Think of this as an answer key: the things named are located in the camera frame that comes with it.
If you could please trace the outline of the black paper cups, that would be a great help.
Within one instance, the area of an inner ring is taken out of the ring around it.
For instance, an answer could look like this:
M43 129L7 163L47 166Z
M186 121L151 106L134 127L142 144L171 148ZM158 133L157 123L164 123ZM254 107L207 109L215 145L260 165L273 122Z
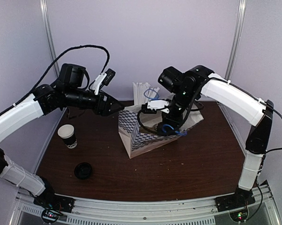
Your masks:
M73 149L77 146L74 126L65 124L58 129L57 134L69 149Z

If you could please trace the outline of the blue checkered paper bag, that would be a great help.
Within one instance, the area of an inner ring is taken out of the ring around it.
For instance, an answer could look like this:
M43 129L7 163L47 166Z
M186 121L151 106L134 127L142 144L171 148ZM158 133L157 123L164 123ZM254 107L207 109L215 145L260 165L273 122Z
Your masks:
M203 105L195 101L186 122L180 131L161 131L162 112L140 113L141 105L127 106L119 112L118 131L129 158L134 158L153 149L186 136L187 132L203 121Z

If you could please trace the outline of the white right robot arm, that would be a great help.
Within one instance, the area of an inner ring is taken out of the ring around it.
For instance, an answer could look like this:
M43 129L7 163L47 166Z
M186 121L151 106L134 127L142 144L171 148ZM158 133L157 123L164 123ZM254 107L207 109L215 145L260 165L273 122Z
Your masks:
M251 126L245 144L245 160L231 203L241 207L252 196L252 188L262 168L273 123L273 103L242 90L213 70L198 65L186 72L170 66L158 78L159 84L174 96L164 107L159 132L179 131L201 95L211 98L244 118Z

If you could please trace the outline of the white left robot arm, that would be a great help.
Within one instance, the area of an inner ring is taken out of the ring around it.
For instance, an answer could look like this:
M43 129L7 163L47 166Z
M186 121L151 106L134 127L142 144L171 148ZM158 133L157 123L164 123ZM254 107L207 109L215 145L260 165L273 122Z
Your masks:
M61 90L44 84L36 88L18 104L0 115L0 145L29 123L56 109L77 107L92 110L95 115L110 116L124 109L124 105L104 91L84 91L70 88ZM0 146L0 178L29 191L48 208L58 204L51 184L13 161Z

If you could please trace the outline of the wrapped white straws bundle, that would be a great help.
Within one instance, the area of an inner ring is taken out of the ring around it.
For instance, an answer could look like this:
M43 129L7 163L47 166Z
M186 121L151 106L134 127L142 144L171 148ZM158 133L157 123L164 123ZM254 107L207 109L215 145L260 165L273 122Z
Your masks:
M134 105L142 105L150 100L158 100L159 87L152 87L149 83L133 83L133 102Z

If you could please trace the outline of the remaining black lids stack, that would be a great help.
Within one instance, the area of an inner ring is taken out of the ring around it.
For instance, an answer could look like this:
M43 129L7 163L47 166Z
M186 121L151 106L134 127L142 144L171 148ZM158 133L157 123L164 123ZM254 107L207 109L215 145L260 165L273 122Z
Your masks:
M87 162L79 163L74 169L74 175L80 180L88 179L92 175L92 166Z

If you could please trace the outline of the left aluminium frame post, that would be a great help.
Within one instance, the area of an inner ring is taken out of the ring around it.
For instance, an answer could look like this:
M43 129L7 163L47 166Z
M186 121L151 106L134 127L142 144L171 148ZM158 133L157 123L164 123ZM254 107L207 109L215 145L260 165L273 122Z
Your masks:
M40 10L41 10L41 15L42 15L43 24L44 24L45 33L46 33L46 39L47 39L48 48L50 52L50 57L51 57L51 60L53 61L56 58L56 51L54 47L53 36L52 36L52 31L51 31L51 26L50 26L47 1L40 0L39 2L40 2Z

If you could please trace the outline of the aluminium frame post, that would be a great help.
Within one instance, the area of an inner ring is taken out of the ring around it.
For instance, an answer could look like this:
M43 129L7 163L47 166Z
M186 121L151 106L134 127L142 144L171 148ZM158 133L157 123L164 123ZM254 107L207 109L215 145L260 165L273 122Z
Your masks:
M43 24L44 24L45 33L46 33L46 39L47 39L48 48L50 52L50 57L51 57L51 60L53 61L56 58L56 51L54 47L53 36L52 36L52 31L51 31L51 26L50 26L47 1L40 0L39 2L40 2L40 10L41 10L41 15L42 15Z
M234 67L234 63L236 60L237 50L238 46L241 40L241 35L243 31L244 26L244 19L245 19L245 13L246 13L246 0L240 0L238 5L238 11L237 11L237 17L236 17L236 24L235 24L235 31L234 31L234 37L232 42L232 47L229 55L229 60L226 68L225 78L230 79Z

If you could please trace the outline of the aluminium front rail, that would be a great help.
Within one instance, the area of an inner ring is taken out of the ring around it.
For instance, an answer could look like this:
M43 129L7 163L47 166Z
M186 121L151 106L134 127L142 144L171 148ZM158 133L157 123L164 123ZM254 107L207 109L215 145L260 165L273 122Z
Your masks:
M282 225L274 197L269 186L261 185L263 202L257 213L244 223L235 222L237 210L248 209L249 217L260 204L261 194L253 189L256 202L234 210L218 211L216 197L225 195L160 202L119 202L72 197L72 212L62 212L53 225ZM48 225L41 214L41 206L19 189L8 225Z

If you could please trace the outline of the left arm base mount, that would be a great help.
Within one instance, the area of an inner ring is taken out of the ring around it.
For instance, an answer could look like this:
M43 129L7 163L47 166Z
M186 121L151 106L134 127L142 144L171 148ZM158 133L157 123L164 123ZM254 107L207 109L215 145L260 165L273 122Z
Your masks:
M71 197L65 197L61 195L50 195L48 197L35 196L33 197L33 203L41 206L43 211L41 212L41 219L46 224L52 224L64 215L64 213L71 213L74 207L75 199Z

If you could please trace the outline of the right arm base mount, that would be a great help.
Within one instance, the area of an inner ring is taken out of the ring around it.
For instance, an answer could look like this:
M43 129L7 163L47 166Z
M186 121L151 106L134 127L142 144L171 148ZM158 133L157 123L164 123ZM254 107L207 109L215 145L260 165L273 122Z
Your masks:
M247 220L249 217L248 206L255 202L253 196L245 198L237 194L220 196L215 199L217 211L228 211L230 218L236 223L245 222Z

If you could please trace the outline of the right aluminium frame post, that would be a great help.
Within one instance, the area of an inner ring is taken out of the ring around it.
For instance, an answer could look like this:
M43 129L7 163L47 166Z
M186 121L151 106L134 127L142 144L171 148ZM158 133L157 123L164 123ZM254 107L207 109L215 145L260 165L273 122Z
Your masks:
M241 40L241 35L243 31L244 26L244 19L245 19L245 13L246 13L246 0L240 0L238 5L238 11L237 11L237 17L236 17L236 24L235 24L235 31L234 31L234 37L232 42L232 47L229 55L229 60L226 68L225 78L230 79L234 67L234 63L236 60L237 50L238 46Z

